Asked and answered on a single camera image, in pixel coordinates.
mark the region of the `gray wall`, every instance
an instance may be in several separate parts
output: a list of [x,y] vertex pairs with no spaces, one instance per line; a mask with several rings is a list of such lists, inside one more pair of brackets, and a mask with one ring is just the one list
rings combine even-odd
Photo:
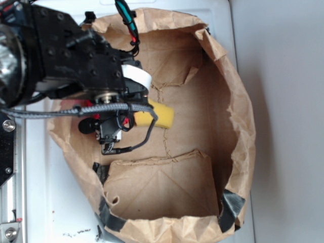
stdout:
[[324,1],[230,2],[258,132],[256,243],[324,242]]

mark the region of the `robotic arm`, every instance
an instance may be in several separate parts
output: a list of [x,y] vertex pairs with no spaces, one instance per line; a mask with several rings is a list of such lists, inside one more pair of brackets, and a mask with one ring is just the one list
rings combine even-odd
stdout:
[[[79,130],[95,133],[103,154],[130,152],[145,144],[157,120],[147,98],[151,76],[134,59],[140,43],[135,12],[124,0],[115,3],[130,31],[130,51],[112,48],[92,29],[81,30],[68,14],[22,0],[2,3],[0,111],[20,118],[95,114],[82,120]],[[88,106],[59,112],[13,109],[45,97],[86,100]],[[134,126],[137,111],[153,116],[145,140],[133,147],[115,148],[121,131]]]

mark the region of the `brown paper bag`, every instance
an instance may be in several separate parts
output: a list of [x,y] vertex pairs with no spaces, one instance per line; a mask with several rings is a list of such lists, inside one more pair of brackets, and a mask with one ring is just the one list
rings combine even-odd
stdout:
[[[255,160],[248,94],[226,51],[195,16],[137,9],[140,54],[152,75],[150,98],[174,108],[171,129],[154,128],[131,153],[101,155],[80,118],[49,121],[84,194],[105,229],[125,242],[218,242],[244,222]],[[130,37],[119,15],[92,25],[114,48]],[[56,102],[54,109],[77,101]],[[142,141],[147,128],[123,133],[119,147]],[[110,165],[102,185],[94,162]]]

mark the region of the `yellow object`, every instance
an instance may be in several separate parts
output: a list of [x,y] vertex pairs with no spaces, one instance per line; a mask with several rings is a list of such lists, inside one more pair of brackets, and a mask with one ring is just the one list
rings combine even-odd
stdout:
[[[174,109],[152,101],[151,99],[148,99],[148,103],[154,107],[154,111],[158,116],[155,126],[160,128],[171,128],[174,119]],[[135,112],[134,117],[135,123],[139,127],[149,126],[153,120],[148,112]]]

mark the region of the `black metal bracket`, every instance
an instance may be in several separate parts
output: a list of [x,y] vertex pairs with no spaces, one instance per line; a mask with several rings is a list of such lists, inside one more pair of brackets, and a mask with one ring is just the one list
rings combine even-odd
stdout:
[[15,123],[0,113],[0,187],[14,173]]

